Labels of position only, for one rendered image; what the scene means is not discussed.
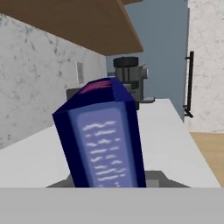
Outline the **dark blue cereal box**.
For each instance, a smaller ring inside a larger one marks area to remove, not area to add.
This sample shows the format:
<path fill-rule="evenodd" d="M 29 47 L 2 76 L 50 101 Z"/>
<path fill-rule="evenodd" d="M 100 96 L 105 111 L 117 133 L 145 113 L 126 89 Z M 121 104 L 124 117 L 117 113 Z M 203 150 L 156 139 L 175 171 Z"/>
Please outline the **dark blue cereal box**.
<path fill-rule="evenodd" d="M 134 98 L 116 78 L 90 81 L 52 118 L 76 187 L 145 187 Z"/>

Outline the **grey and black coffee machine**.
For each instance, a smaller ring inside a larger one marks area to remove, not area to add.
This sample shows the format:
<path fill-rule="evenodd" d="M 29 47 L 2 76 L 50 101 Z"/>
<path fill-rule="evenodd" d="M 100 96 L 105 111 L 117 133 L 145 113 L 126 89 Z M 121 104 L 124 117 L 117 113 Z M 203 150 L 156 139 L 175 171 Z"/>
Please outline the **grey and black coffee machine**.
<path fill-rule="evenodd" d="M 153 103 L 154 97 L 144 97 L 144 80 L 148 78 L 148 70 L 139 65 L 138 57 L 119 57 L 113 59 L 115 71 L 109 76 L 115 76 L 129 91 L 136 102 L 136 109 L 140 103 Z"/>

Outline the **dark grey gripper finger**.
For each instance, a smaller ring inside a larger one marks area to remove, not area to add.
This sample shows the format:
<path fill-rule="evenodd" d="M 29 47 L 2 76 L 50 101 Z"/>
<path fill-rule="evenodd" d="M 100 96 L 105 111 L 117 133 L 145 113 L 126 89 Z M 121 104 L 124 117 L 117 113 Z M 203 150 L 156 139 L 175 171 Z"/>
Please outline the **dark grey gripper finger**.
<path fill-rule="evenodd" d="M 50 185 L 50 187 L 74 187 L 74 182 L 71 175 L 57 183 Z"/>

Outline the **blue-grey tall cabinet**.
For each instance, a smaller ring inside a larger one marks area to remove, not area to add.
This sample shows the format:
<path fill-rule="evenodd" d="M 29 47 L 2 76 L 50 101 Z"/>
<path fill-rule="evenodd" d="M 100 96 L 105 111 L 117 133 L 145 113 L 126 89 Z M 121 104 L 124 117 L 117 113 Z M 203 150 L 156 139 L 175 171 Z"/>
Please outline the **blue-grey tall cabinet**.
<path fill-rule="evenodd" d="M 186 103 L 188 0 L 143 0 L 126 6 L 143 45 L 136 56 L 149 70 L 143 94 L 171 100 L 179 116 Z"/>

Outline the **brown wooden wall cabinet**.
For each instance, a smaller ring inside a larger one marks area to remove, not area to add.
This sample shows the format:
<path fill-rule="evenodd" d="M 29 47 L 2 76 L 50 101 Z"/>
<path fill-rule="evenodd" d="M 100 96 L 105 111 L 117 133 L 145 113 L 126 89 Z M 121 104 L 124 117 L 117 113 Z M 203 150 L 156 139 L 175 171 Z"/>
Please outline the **brown wooden wall cabinet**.
<path fill-rule="evenodd" d="M 140 53 L 125 9 L 141 0 L 0 0 L 0 13 L 102 55 Z"/>

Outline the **grey wall outlet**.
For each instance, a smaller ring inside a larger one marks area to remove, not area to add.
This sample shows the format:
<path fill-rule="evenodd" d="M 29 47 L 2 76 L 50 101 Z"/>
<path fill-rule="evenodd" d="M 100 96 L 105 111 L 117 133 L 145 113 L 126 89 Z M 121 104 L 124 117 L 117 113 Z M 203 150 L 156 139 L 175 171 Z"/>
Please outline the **grey wall outlet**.
<path fill-rule="evenodd" d="M 77 79 L 79 84 L 84 83 L 83 64 L 81 62 L 76 63 Z"/>

